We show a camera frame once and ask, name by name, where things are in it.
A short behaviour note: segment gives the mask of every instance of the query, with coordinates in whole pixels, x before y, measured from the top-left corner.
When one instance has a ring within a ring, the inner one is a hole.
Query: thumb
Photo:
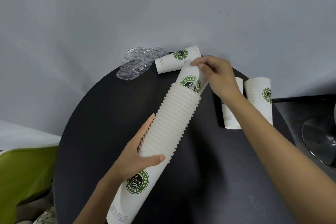
[[[145,169],[147,167],[152,167],[160,164],[162,161],[166,159],[166,156],[161,154],[161,155],[154,155],[152,157],[146,157],[141,159],[141,165],[142,169]]]
[[[200,63],[198,65],[198,67],[204,73],[204,75],[208,79],[208,81],[210,79],[210,76],[213,75],[213,74],[215,74],[214,71],[212,71],[212,69],[208,65],[206,65],[206,64]]]

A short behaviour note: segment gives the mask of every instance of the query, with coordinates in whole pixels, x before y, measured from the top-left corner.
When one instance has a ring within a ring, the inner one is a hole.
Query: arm
[[[166,157],[164,155],[141,158],[137,154],[140,140],[146,133],[153,118],[154,114],[148,118],[137,134],[128,142],[119,158],[98,182],[90,199],[73,224],[103,224],[121,183],[141,170],[158,165],[165,160]]]
[[[233,112],[298,223],[336,223],[336,183],[240,93],[231,64],[213,56],[191,64],[201,68],[214,93]]]

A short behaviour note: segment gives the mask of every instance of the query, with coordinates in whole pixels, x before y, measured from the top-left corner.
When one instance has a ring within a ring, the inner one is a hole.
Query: right hand
[[[241,95],[231,63],[211,55],[203,56],[191,62],[198,66],[208,79],[213,92],[224,103]]]

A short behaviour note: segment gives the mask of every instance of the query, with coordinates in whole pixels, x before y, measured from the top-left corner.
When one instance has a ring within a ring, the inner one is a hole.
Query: clear plastic bag
[[[166,48],[133,48],[125,54],[117,77],[126,81],[133,80],[147,71],[155,59],[167,54]]]

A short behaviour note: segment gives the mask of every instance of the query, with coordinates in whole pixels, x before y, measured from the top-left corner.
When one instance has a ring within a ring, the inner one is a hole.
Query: left hand
[[[166,159],[165,155],[154,155],[152,157],[140,157],[137,153],[138,146],[149,125],[154,119],[152,114],[147,121],[141,126],[136,135],[126,144],[124,150],[121,152],[119,158],[114,162],[113,166],[105,176],[112,179],[118,179],[123,182],[141,170],[156,166]]]

